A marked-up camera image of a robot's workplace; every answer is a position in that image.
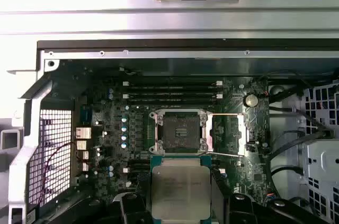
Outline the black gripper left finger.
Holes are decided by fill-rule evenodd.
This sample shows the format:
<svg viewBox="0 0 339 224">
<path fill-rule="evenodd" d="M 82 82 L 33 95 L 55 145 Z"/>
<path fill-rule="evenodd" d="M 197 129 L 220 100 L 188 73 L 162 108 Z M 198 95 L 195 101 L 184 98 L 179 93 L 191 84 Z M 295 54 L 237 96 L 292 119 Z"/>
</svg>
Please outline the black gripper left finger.
<svg viewBox="0 0 339 224">
<path fill-rule="evenodd" d="M 113 202 L 119 202 L 123 223 L 151 223 L 151 185 L 138 183 L 134 189 L 119 190 Z"/>
</svg>

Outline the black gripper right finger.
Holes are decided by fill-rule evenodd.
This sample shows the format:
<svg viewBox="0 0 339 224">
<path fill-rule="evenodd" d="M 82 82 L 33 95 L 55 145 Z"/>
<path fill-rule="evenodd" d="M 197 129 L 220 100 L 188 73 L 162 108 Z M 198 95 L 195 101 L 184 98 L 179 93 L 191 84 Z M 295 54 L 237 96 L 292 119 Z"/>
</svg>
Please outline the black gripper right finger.
<svg viewBox="0 0 339 224">
<path fill-rule="evenodd" d="M 246 194 L 233 193 L 219 171 L 211 172 L 211 209 L 219 223 L 326 223 L 288 200 L 262 206 Z"/>
</svg>

